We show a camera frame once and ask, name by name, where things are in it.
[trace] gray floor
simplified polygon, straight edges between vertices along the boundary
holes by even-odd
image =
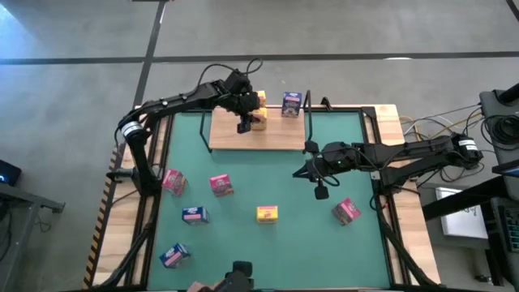
[[[125,0],[2,4],[0,58],[142,57],[157,12],[155,2]],[[519,23],[505,0],[177,0],[166,5],[155,55],[487,51],[519,51]],[[144,100],[190,90],[206,65],[154,64]],[[510,87],[519,81],[518,67],[519,58],[266,62],[251,80],[273,104],[283,91],[311,89],[315,99],[392,103],[417,118],[473,105],[481,91]],[[113,130],[134,101],[141,68],[0,66],[0,159],[24,170],[23,189],[66,201],[61,216],[42,213],[53,229],[34,232],[18,291],[80,288]],[[206,79],[227,73],[215,69]],[[457,121],[468,113],[446,118]],[[423,130],[439,128],[427,124]],[[491,149],[477,128],[470,134],[480,148]],[[491,177],[495,158],[485,155],[487,168],[460,184]],[[444,284],[493,289],[472,280],[472,251],[434,252]]]

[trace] yellow and black tape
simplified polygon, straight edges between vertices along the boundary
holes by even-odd
[[[114,150],[112,151],[112,157],[110,158],[109,163],[110,171],[116,170],[119,167],[121,167],[122,154],[119,153],[124,153],[124,148],[125,145],[123,144],[121,145],[119,152],[117,152],[116,148],[114,148]],[[103,196],[101,198],[99,212],[97,213],[96,226],[94,228],[94,234],[92,236],[92,245],[90,246],[90,253],[88,255],[87,260],[87,271],[83,279],[83,289],[88,289],[92,287],[94,274],[96,273],[97,262],[99,260],[99,254],[101,252],[101,245],[103,243],[106,226],[108,224],[110,205],[112,204],[112,200],[114,198],[115,187],[115,182],[112,182],[108,178],[105,180],[105,185],[103,187]]]

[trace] small box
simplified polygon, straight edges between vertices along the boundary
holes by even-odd
[[[167,252],[161,255],[161,262],[166,268],[178,268],[178,266],[191,254],[183,244],[173,245]]]
[[[286,118],[297,118],[301,108],[302,94],[299,92],[285,92],[281,116]]]
[[[251,130],[263,131],[267,128],[267,108],[259,108],[252,111]]]
[[[209,182],[211,183],[211,189],[215,196],[230,195],[234,193],[228,174],[218,175],[211,178]]]
[[[277,206],[261,206],[256,209],[256,220],[259,223],[276,223]]]
[[[186,188],[186,177],[179,170],[167,170],[162,181],[162,187],[173,192],[176,196],[181,196]]]
[[[209,212],[204,207],[183,208],[182,220],[189,225],[208,224]]]
[[[340,202],[334,209],[332,209],[332,213],[337,219],[339,219],[341,225],[347,225],[361,215],[360,210],[355,206],[350,198],[346,198],[346,200]]]
[[[256,93],[258,93],[259,107],[267,107],[267,95],[265,94],[265,91],[259,90]]]

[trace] yellow cube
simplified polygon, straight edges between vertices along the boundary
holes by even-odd
[[[265,95],[265,91],[259,90],[256,93],[258,93],[259,97],[259,107],[267,107],[267,95]]]
[[[276,223],[277,206],[261,206],[257,208],[256,220],[259,223]]]
[[[251,129],[254,131],[263,131],[267,128],[267,108],[259,108],[252,111],[252,116],[259,121],[252,121]]]

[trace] green table surface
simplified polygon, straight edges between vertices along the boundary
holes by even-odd
[[[256,289],[388,287],[388,270],[368,173],[340,174],[330,198],[316,200],[315,184],[292,173],[309,154],[299,151],[213,151],[198,135],[201,114],[175,115],[167,167],[187,178],[182,197],[164,191],[149,290],[185,290],[193,281],[219,281],[235,260],[253,263]],[[363,142],[356,113],[313,113],[314,141]],[[228,174],[234,194],[217,198],[209,178]],[[346,197],[362,215],[341,226],[331,210]],[[259,224],[257,206],[277,205],[279,220]],[[207,225],[188,225],[182,208],[204,206]],[[159,256],[175,243],[192,254],[177,269],[165,268]]]

